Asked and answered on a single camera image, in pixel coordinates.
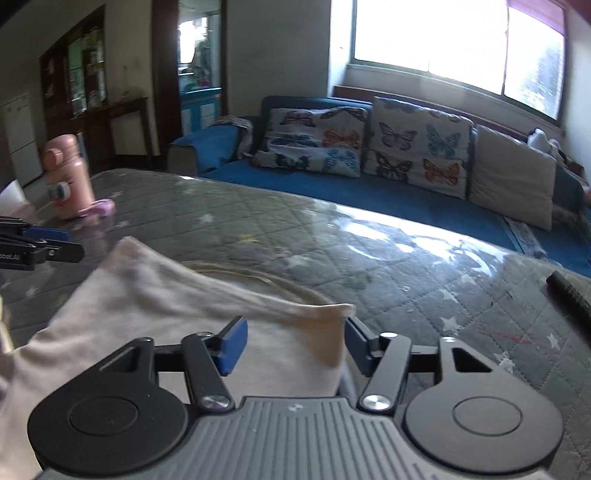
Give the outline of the grey blanket on sofa arm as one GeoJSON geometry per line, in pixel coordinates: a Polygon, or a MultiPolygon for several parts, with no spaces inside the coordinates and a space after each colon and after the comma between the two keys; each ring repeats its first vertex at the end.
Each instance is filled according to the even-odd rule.
{"type": "Polygon", "coordinates": [[[235,115],[224,115],[213,122],[217,126],[231,126],[238,130],[235,142],[235,157],[237,159],[250,157],[250,150],[253,143],[253,121],[246,117],[235,115]]]}

